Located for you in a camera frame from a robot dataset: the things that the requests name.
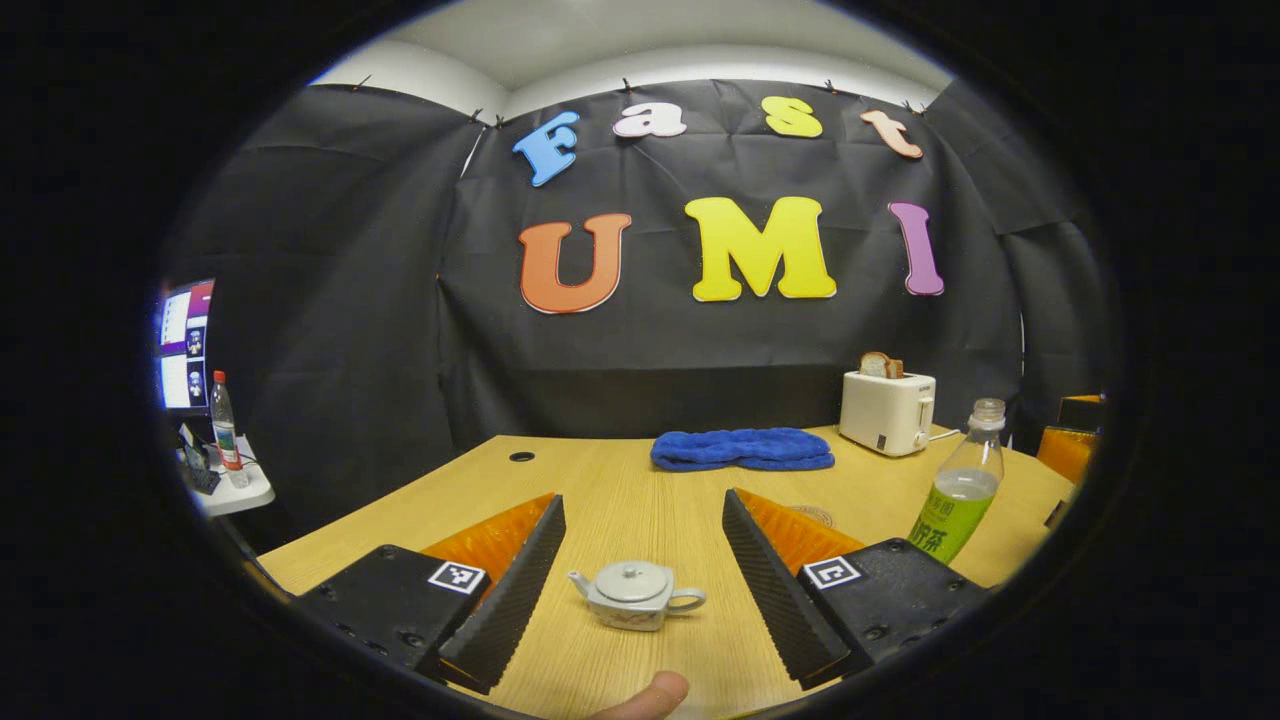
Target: monitor screen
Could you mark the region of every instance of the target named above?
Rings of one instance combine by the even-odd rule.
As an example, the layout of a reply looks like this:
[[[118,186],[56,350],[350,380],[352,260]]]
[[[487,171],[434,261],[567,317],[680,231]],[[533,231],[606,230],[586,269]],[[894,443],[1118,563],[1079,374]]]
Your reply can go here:
[[[156,384],[169,410],[209,410],[212,372],[209,350],[209,304],[214,281],[188,283],[164,293],[156,319]]]

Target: black curtain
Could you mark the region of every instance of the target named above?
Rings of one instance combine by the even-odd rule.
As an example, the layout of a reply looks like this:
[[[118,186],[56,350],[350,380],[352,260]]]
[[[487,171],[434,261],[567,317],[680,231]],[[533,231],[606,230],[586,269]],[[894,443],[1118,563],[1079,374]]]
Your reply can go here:
[[[210,368],[227,372],[276,491],[232,516],[265,538],[256,550],[453,457],[435,269],[483,127],[407,95],[308,87],[229,158],[177,232],[169,279],[216,278]]]
[[[769,128],[760,101],[771,95],[808,102],[820,137]],[[625,108],[653,101],[680,105],[689,129],[612,133]],[[922,159],[900,156],[859,118],[877,109],[906,126]],[[564,110],[581,117],[576,161],[535,188],[512,146]],[[744,287],[736,301],[698,302],[700,233],[685,205],[712,196],[736,201],[756,228],[780,197],[817,200],[837,293],[788,300],[774,287],[762,299]],[[904,287],[893,201],[928,210],[941,296]],[[530,307],[520,232],[571,223],[559,263],[561,282],[575,284],[593,264],[582,222],[604,213],[632,218],[613,296],[567,315]],[[872,350],[937,377],[936,421],[963,425],[977,397],[1019,393],[1019,295],[1006,255],[961,158],[902,106],[790,83],[695,81],[544,108],[486,133],[457,186],[440,273],[452,434],[466,448],[497,433],[653,437],[835,423],[842,374]]]
[[[956,81],[924,117],[978,188],[1014,277],[1027,352],[1010,428],[1014,447],[1034,454],[1062,397],[1114,389],[1120,328],[1106,247],[1051,146],[992,100]]]
[[[808,102],[820,137],[768,127],[773,95]],[[654,101],[681,106],[687,131],[613,135],[623,109]],[[580,115],[576,161],[532,187],[512,146],[564,110]],[[868,110],[924,156],[890,149]],[[498,433],[835,423],[841,377],[870,350],[937,377],[940,424],[1005,398],[1015,446],[1034,452],[1057,400],[1105,388],[1114,366],[1102,256],[1046,158],[963,85],[919,115],[791,83],[677,82],[497,129],[417,97],[308,87],[228,160],[173,242],[170,282],[218,281],[209,359],[276,487],[234,520],[273,528],[273,547]],[[685,205],[728,197],[763,228],[785,196],[822,205],[836,295],[696,301],[701,233]],[[942,295],[906,291],[890,202],[928,210]],[[576,284],[593,269],[582,222],[608,213],[631,217],[616,292],[585,313],[530,307],[521,231],[572,224],[559,279]]]

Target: water bottle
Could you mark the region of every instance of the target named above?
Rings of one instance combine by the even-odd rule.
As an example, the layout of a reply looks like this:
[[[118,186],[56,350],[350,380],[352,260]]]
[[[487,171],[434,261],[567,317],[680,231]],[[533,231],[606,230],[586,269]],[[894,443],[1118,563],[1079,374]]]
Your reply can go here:
[[[911,544],[950,565],[982,521],[1005,477],[1000,430],[1005,402],[984,397],[973,404],[969,434],[933,478],[933,489],[909,537]]]
[[[232,486],[248,487],[248,477],[241,470],[239,451],[236,450],[236,419],[232,416],[232,398],[227,395],[227,373],[214,370],[214,397],[212,397],[214,442],[218,443],[218,455],[223,459]]]

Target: foam letter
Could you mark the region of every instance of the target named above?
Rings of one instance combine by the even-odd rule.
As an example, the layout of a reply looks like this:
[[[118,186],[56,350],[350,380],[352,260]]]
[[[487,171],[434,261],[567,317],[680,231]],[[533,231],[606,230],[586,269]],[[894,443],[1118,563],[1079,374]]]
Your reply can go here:
[[[884,141],[884,145],[892,147],[899,155],[911,158],[913,160],[924,156],[924,150],[920,150],[918,145],[911,145],[902,137],[902,133],[906,132],[906,126],[890,118],[882,110],[870,110],[858,117],[870,123],[876,128],[876,132],[881,133],[881,140]]]
[[[646,135],[672,137],[689,129],[689,126],[680,122],[680,105],[671,102],[632,105],[622,110],[622,114],[625,117],[613,123],[613,135],[618,137],[644,137]]]
[[[911,295],[942,295],[942,278],[933,266],[933,245],[925,227],[928,210],[910,202],[890,202],[888,211],[902,225],[902,241],[906,242],[906,291]]]
[[[813,117],[813,108],[808,102],[796,97],[778,97],[771,95],[760,101],[760,108],[768,113],[764,122],[769,123],[773,132],[778,135],[794,135],[797,137],[818,137],[822,135],[822,123]]]
[[[741,208],[728,197],[703,197],[685,205],[698,220],[703,241],[703,279],[694,286],[701,302],[737,300],[742,283],[730,275],[732,255],[751,292],[764,297],[786,259],[778,292],[783,297],[831,297],[836,281],[827,274],[818,238],[822,205],[808,197],[780,197],[764,225],[755,229]]]
[[[561,170],[573,164],[577,156],[573,152],[561,152],[559,147],[573,147],[577,136],[567,127],[576,123],[577,113],[563,111],[534,132],[526,135],[512,147],[513,152],[524,152],[525,159],[534,167],[534,187],[540,187],[547,181],[558,176]]]
[[[622,277],[622,228],[631,215],[611,213],[588,218],[582,227],[595,238],[591,277],[579,286],[559,282],[559,245],[570,233],[568,223],[544,223],[525,228],[520,242],[525,261],[520,270],[520,292],[534,310],[548,314],[582,313],[600,305],[618,288]]]

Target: blue letter f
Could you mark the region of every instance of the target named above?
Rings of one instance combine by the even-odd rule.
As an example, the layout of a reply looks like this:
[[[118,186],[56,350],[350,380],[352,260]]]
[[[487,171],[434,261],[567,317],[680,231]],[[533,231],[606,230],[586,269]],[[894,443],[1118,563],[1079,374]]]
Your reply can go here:
[[[525,159],[534,167],[534,187],[540,187],[547,181],[558,176],[561,170],[573,164],[576,158],[572,152],[559,152],[557,147],[573,147],[577,136],[573,131],[563,127],[577,122],[577,113],[566,110],[534,132],[525,136],[512,147],[515,152],[524,152]]]

